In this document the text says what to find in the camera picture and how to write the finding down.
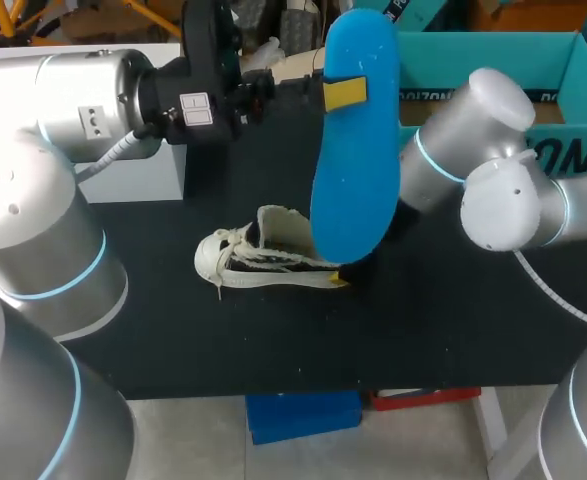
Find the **shoe sole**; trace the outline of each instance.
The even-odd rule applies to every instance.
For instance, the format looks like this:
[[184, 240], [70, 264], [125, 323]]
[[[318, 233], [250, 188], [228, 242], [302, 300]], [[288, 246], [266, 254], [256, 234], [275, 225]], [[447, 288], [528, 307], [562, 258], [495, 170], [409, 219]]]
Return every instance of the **shoe sole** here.
[[340, 16], [326, 41], [328, 79], [366, 77], [367, 100], [327, 113], [311, 197], [315, 247], [328, 262], [353, 263], [380, 243], [400, 193], [400, 53], [379, 12]]

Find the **table leg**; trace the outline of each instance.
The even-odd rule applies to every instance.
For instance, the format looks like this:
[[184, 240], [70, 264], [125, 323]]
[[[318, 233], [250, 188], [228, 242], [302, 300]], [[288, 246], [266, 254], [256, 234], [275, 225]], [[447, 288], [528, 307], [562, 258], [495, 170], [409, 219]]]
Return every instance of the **table leg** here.
[[473, 408], [482, 435], [484, 453], [487, 461], [490, 461], [495, 452], [506, 443], [507, 438], [495, 387], [482, 387], [482, 394], [473, 399]]
[[551, 391], [542, 396], [489, 458], [489, 480], [516, 480], [537, 454], [538, 426]]

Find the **white sneaker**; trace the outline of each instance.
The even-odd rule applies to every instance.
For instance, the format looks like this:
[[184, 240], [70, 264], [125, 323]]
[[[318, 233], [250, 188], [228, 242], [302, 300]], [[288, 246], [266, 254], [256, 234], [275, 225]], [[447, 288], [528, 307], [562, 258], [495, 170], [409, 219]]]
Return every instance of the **white sneaker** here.
[[311, 225], [296, 210], [266, 205], [257, 221], [233, 230], [216, 230], [200, 242], [195, 270], [218, 287], [253, 288], [300, 285], [337, 288], [340, 265], [319, 257]]

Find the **black table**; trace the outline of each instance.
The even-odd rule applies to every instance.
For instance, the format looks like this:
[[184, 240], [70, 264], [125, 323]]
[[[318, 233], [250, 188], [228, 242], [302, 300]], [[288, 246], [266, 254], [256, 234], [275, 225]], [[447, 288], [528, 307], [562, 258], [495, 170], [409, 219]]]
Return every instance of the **black table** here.
[[[558, 382], [587, 325], [555, 305], [511, 254], [479, 250], [459, 199], [384, 245], [370, 288], [216, 288], [195, 273], [198, 242], [260, 205], [308, 214], [321, 117], [273, 114], [225, 162], [189, 153], [184, 202], [96, 205], [125, 264], [129, 298], [104, 329], [67, 343], [129, 399]], [[587, 244], [527, 254], [587, 312]]]

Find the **floor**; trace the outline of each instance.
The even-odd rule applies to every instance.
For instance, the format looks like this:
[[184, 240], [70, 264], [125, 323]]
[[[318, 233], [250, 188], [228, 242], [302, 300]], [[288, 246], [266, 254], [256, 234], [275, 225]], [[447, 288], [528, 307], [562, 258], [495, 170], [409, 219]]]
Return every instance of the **floor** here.
[[[498, 389], [508, 429], [549, 387]], [[367, 411], [358, 428], [254, 446], [243, 397], [130, 402], [138, 420], [136, 480], [486, 480], [469, 402]], [[543, 480], [536, 462], [521, 480]]]

